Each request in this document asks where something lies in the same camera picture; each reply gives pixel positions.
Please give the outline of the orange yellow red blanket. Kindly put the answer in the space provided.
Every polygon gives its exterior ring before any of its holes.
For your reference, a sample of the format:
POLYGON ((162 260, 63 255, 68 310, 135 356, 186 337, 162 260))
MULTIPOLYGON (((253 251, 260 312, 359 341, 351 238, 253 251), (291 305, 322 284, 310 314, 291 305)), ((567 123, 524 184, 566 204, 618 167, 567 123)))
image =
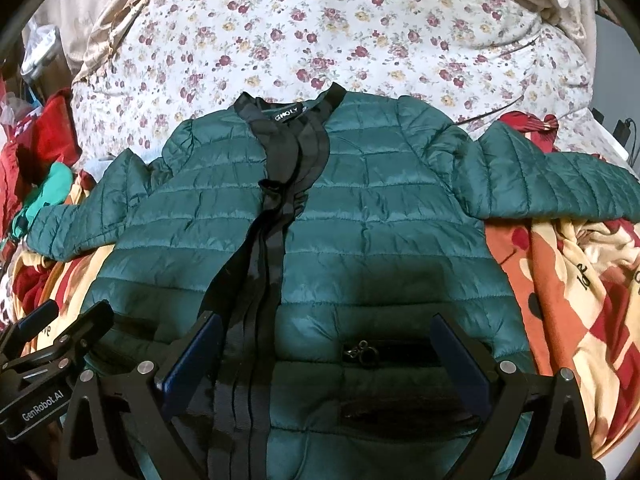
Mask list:
MULTIPOLYGON (((73 248, 67 222, 15 253, 4 301, 17 314, 53 299, 47 344, 93 300, 117 314, 102 347, 112 359, 163 356, 194 323, 205 286, 242 240, 250 211, 195 212, 166 191, 125 212, 110 237, 73 248)), ((281 428, 331 404, 370 436, 375 413, 398 436, 401 408, 429 412, 452 389, 427 345, 436 311, 498 358, 549 375, 577 374, 593 451, 604 454, 639 418, 639 229, 595 222, 464 213, 448 191, 413 185, 315 184, 285 242, 276 318, 281 428)))

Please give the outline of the dark green puffer jacket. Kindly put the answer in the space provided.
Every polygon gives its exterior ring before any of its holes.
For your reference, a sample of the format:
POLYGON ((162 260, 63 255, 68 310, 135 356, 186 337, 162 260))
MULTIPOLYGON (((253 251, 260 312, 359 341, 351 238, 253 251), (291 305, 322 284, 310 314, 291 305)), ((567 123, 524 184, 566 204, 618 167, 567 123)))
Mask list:
POLYGON ((440 479, 476 423, 432 317, 533 369, 486 222, 638 217, 623 168, 332 86, 240 96, 154 162, 123 152, 82 203, 42 208, 27 244, 56 261, 111 247, 86 298, 114 312, 88 356, 101 374, 162 362, 204 310, 226 321, 178 418, 206 478, 440 479))

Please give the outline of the teal green garment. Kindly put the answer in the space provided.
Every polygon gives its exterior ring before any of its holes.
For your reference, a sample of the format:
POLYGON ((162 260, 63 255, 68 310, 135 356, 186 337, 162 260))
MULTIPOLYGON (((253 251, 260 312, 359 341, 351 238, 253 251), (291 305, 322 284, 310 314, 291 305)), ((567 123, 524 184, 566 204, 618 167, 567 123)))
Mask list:
POLYGON ((12 220, 10 237, 14 240, 24 237, 43 207, 62 204, 73 182, 74 176, 70 167, 62 162, 54 162, 43 182, 27 194, 23 208, 12 220))

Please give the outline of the dark red striped cloth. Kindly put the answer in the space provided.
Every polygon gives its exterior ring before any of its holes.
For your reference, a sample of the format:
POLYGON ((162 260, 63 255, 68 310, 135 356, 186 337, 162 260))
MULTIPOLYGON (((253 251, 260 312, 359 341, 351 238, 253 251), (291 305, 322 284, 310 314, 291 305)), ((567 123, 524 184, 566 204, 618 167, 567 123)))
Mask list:
POLYGON ((544 153, 556 152, 554 144, 558 135, 559 122, 554 115, 548 114, 540 119, 533 114, 514 110, 514 112, 503 114, 499 122, 521 133, 544 153))

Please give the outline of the white floral quilt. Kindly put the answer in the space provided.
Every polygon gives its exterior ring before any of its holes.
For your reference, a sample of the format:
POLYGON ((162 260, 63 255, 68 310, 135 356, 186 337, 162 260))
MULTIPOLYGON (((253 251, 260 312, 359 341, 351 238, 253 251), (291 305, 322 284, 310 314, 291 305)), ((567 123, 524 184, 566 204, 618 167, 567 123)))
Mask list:
POLYGON ((595 50, 593 0, 128 0, 92 35, 72 110, 84 162, 152 160, 242 93, 340 84, 413 96, 470 136, 514 110, 554 116, 559 150, 623 165, 591 113, 595 50))

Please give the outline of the metal pot with plastic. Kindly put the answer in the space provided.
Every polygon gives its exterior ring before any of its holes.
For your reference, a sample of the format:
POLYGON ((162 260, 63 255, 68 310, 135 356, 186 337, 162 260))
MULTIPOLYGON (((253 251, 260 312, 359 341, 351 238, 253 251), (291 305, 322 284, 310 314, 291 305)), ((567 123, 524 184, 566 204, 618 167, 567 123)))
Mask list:
POLYGON ((60 30, 56 25, 38 25, 30 20, 24 30, 23 40, 21 77, 37 99, 45 103, 72 83, 60 30))

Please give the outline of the red garment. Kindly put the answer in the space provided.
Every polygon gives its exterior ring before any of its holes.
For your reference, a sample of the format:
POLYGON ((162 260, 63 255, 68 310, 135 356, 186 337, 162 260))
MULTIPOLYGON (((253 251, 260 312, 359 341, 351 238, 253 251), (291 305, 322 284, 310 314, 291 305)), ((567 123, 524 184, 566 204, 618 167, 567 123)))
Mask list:
POLYGON ((73 166, 80 159, 70 88, 47 100, 42 113, 1 149, 1 236, 23 208, 27 194, 40 185, 54 162, 73 166))

